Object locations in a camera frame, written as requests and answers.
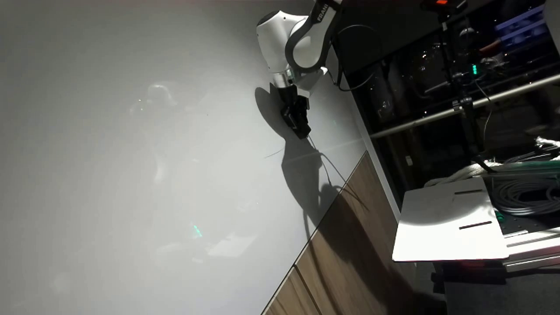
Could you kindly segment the silver metal rod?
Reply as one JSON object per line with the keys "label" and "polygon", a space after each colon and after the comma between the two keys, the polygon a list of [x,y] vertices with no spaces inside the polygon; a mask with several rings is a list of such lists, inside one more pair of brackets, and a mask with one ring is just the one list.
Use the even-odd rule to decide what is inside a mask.
{"label": "silver metal rod", "polygon": [[[548,86],[550,84],[555,84],[555,83],[558,83],[558,82],[560,82],[560,73],[549,76],[549,77],[546,77],[542,80],[534,80],[534,81],[532,81],[528,84],[524,84],[524,85],[522,85],[520,87],[516,87],[516,88],[511,88],[510,90],[506,90],[504,92],[500,92],[498,94],[488,96],[487,98],[480,98],[480,99],[473,102],[473,108],[478,109],[478,108],[481,108],[482,106],[486,106],[486,105],[490,104],[491,102],[504,101],[504,100],[507,100],[509,98],[513,98],[513,97],[516,97],[516,96],[519,96],[519,95],[522,95],[522,94],[526,94],[527,92],[538,90],[540,88],[543,88],[545,86]],[[420,118],[420,119],[412,120],[411,122],[408,122],[408,123],[400,124],[396,127],[385,129],[385,130],[380,131],[378,133],[370,134],[369,137],[372,138],[372,139],[383,138],[383,137],[389,136],[390,134],[395,134],[395,133],[399,133],[399,132],[402,132],[402,131],[406,131],[406,130],[409,130],[411,128],[419,127],[419,126],[422,126],[424,124],[435,122],[437,120],[448,118],[450,116],[458,115],[462,112],[463,112],[462,108],[444,110],[442,112],[439,112],[439,113],[436,113],[436,114],[433,114],[433,115],[428,115],[428,116],[425,116],[425,117]]]}

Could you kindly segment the white plate with slots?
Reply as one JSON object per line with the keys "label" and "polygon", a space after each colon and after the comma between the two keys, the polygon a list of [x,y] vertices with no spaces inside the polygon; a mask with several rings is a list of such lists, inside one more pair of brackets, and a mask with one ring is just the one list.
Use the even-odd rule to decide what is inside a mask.
{"label": "white plate with slots", "polygon": [[482,178],[405,193],[392,253],[396,263],[508,257]]}

